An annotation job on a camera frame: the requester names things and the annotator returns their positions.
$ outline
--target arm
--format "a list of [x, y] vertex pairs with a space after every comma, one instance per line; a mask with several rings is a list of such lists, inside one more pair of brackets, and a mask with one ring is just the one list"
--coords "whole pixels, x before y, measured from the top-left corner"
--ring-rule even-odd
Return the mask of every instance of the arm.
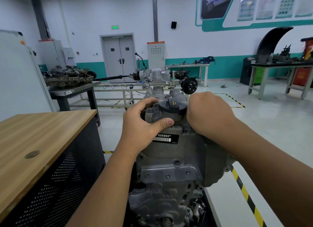
[[157, 101], [156, 98], [143, 99], [124, 113], [119, 143], [67, 227], [123, 226], [135, 159], [160, 131], [174, 124], [170, 118], [163, 118], [153, 124], [140, 118], [141, 111]]
[[255, 133], [210, 92], [190, 97], [187, 120], [236, 157], [284, 226], [312, 225], [313, 169]]

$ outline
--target barcode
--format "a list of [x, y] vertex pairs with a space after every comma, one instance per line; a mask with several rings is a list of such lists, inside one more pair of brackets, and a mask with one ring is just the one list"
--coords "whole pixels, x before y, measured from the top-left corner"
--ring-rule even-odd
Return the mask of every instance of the barcode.
[[165, 141], [165, 142], [170, 142], [170, 141], [171, 141], [171, 138], [155, 137], [153, 140], [154, 140], [154, 141]]

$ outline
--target black oil cap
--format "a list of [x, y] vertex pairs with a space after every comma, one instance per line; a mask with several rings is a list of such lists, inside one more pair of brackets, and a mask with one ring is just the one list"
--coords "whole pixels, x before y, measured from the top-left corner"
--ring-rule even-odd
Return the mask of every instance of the black oil cap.
[[175, 98], [168, 98], [167, 101], [160, 103], [160, 110], [170, 114], [181, 115], [186, 113], [187, 105], [177, 102]]

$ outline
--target black perforated cabinet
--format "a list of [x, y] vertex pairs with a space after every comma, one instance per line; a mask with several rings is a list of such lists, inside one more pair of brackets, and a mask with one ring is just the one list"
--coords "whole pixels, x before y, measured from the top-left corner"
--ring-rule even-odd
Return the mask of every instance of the black perforated cabinet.
[[93, 118], [0, 223], [0, 227], [65, 226], [104, 165]]

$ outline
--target label on table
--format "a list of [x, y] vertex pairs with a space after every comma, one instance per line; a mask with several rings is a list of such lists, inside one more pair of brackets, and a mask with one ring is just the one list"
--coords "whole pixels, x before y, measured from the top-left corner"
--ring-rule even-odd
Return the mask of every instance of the label on table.
[[179, 135], [159, 133], [152, 142], [160, 142], [167, 144], [178, 144]]
[[73, 93], [72, 90], [69, 90], [69, 91], [66, 91], [66, 92], [65, 92], [66, 95], [69, 95], [69, 94], [72, 94], [72, 93]]

